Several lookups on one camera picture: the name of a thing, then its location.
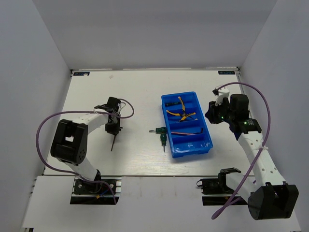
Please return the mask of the yellow black pliers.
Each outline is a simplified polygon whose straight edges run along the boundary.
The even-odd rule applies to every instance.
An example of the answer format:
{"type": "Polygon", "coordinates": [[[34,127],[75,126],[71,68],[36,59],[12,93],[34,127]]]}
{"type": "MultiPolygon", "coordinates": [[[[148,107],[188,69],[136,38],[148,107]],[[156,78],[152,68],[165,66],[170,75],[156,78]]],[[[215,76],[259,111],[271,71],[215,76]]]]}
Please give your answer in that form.
{"type": "Polygon", "coordinates": [[[175,112],[171,112],[170,110],[166,110],[166,113],[168,113],[169,115],[172,115],[172,116],[177,116],[180,118],[180,122],[184,122],[185,120],[187,120],[188,118],[191,118],[194,120],[193,116],[196,115],[196,112],[191,112],[191,113],[187,113],[186,112],[186,107],[185,107],[185,104],[181,98],[181,96],[178,96],[178,102],[180,102],[181,104],[181,111],[178,112],[178,113],[175,113],[175,112]]]}

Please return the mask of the brown hex key small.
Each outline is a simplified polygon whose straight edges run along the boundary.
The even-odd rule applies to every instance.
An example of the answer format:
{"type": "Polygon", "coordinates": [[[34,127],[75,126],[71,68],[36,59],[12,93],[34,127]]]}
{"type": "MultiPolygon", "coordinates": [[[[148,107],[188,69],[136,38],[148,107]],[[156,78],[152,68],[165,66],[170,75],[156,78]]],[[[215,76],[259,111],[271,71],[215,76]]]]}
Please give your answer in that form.
{"type": "Polygon", "coordinates": [[[178,134],[178,135],[194,135],[194,133],[176,132],[176,131],[172,131],[171,134],[178,134]]]}

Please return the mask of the brown hex key large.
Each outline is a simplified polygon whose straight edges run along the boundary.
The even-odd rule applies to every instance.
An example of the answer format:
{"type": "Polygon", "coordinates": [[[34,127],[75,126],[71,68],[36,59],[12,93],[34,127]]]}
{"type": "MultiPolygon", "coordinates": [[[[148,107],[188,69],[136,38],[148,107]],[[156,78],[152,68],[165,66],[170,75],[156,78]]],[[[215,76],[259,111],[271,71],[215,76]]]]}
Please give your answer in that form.
{"type": "Polygon", "coordinates": [[[203,132],[203,128],[200,128],[200,131],[194,132],[194,134],[201,134],[203,132]]]}

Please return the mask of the slim black green screwdriver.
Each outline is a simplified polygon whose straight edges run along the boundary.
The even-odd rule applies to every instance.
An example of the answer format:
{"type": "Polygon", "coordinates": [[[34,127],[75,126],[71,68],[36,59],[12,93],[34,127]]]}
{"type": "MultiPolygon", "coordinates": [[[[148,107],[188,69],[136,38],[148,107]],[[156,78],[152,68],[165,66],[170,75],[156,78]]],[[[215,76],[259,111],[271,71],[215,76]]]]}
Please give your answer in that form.
{"type": "Polygon", "coordinates": [[[169,103],[165,103],[165,106],[166,107],[169,107],[169,106],[174,106],[174,105],[179,105],[181,104],[180,102],[169,102],[169,103]]]}

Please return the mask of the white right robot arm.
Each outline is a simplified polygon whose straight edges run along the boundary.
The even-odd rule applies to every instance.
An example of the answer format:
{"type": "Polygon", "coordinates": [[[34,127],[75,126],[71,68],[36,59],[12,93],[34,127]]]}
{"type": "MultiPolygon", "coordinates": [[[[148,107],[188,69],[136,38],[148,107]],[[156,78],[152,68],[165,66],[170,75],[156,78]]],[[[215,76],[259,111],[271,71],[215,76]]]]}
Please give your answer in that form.
{"type": "Polygon", "coordinates": [[[222,169],[218,188],[225,193],[236,191],[246,201],[255,220],[289,218],[299,191],[279,173],[266,147],[257,120],[249,117],[249,99],[244,94],[221,93],[209,103],[205,114],[212,124],[226,122],[250,163],[255,182],[236,168],[222,169]]]}

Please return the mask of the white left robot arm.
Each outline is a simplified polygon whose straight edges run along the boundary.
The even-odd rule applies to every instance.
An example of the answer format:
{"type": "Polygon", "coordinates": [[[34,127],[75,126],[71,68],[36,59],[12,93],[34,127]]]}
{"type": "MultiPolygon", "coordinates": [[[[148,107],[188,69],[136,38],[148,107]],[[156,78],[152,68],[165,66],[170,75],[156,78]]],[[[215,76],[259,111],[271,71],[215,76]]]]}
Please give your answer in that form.
{"type": "Polygon", "coordinates": [[[117,136],[121,131],[121,100],[109,97],[106,104],[94,107],[94,111],[74,120],[59,121],[51,146],[51,156],[68,165],[81,178],[92,193],[101,190],[100,172],[86,158],[88,135],[105,127],[108,134],[117,136]]]}

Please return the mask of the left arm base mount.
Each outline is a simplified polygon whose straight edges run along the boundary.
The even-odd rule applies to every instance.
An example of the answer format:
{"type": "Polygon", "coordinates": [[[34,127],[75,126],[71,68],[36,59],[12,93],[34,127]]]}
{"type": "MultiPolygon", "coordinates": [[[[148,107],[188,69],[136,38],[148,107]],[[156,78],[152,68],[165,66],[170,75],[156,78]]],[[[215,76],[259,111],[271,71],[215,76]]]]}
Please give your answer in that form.
{"type": "Polygon", "coordinates": [[[121,179],[103,179],[103,183],[89,183],[76,178],[70,197],[71,205],[115,205],[120,198],[121,179]]]}

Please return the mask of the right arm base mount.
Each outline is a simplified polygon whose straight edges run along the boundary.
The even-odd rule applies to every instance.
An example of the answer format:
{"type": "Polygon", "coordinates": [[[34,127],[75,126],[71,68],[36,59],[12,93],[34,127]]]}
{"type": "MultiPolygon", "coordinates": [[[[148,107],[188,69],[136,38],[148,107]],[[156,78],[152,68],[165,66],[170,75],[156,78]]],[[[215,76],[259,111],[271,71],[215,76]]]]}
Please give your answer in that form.
{"type": "Polygon", "coordinates": [[[230,198],[233,189],[226,185],[226,175],[230,173],[241,173],[237,168],[221,169],[217,177],[202,178],[196,185],[202,190],[203,206],[223,206],[230,198]]]}

